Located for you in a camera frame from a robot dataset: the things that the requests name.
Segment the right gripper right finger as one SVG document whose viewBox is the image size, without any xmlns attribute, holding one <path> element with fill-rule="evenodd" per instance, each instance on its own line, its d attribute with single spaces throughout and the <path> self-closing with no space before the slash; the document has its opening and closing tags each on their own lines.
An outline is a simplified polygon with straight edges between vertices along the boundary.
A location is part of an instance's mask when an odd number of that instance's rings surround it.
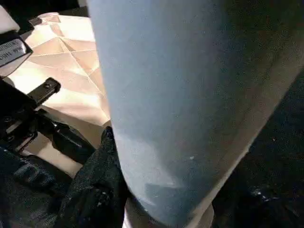
<svg viewBox="0 0 304 228">
<path fill-rule="evenodd" d="M 215 228 L 302 228 L 304 181 L 229 179 L 212 202 Z"/>
</svg>

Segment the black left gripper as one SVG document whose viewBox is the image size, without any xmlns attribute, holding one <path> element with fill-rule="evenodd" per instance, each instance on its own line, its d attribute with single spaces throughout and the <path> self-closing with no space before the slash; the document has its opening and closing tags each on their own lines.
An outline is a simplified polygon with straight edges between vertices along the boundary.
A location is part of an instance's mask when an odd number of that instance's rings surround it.
<svg viewBox="0 0 304 228">
<path fill-rule="evenodd" d="M 61 84 L 49 77 L 44 83 L 23 93 L 7 82 L 0 82 L 0 145 L 12 152 L 21 152 L 38 131 L 52 146 L 72 160 L 85 164 L 95 152 L 93 145 L 75 128 L 55 119 L 40 107 Z"/>
</svg>

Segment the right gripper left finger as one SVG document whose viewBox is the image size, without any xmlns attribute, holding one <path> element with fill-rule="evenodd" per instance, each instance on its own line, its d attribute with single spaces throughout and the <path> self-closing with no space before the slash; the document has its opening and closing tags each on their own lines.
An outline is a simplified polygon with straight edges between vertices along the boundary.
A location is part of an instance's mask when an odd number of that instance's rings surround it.
<svg viewBox="0 0 304 228">
<path fill-rule="evenodd" d="M 112 127 L 73 178 L 55 221 L 56 228 L 121 228 L 129 196 Z"/>
</svg>

